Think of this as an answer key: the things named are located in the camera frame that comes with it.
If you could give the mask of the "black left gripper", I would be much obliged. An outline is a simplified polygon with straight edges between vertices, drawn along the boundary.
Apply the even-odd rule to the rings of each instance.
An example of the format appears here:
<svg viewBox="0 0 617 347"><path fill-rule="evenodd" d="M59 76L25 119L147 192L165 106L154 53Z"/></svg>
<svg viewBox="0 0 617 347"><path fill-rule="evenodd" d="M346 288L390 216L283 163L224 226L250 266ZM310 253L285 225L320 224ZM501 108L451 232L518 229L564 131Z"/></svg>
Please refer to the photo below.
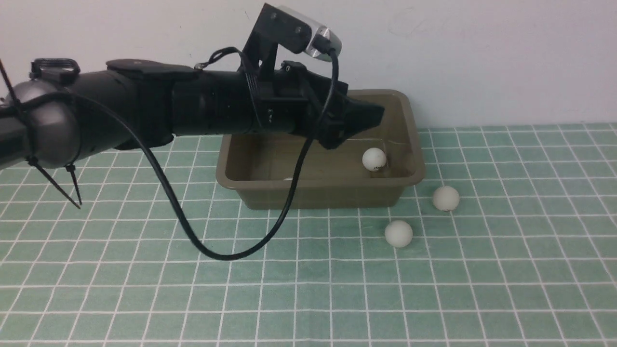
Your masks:
<svg viewBox="0 0 617 347"><path fill-rule="evenodd" d="M335 149L380 125L384 107L349 97L338 63L331 67L325 77L299 62L284 61L280 69L262 62L251 74L251 132L292 134Z"/></svg>

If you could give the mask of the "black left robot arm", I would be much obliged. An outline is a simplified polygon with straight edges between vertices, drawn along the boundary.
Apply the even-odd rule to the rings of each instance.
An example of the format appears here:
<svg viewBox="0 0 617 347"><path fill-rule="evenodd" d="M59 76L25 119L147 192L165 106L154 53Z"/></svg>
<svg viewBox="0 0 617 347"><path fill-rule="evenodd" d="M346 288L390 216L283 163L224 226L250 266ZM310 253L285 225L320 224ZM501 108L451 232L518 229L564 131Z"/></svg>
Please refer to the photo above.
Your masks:
<svg viewBox="0 0 617 347"><path fill-rule="evenodd" d="M45 169L100 152L167 145L187 135L288 133L326 149L377 127L383 106L348 97L343 82L289 62L261 90L247 76L136 59L81 72L72 59L36 59L1 106L1 167L33 158Z"/></svg>

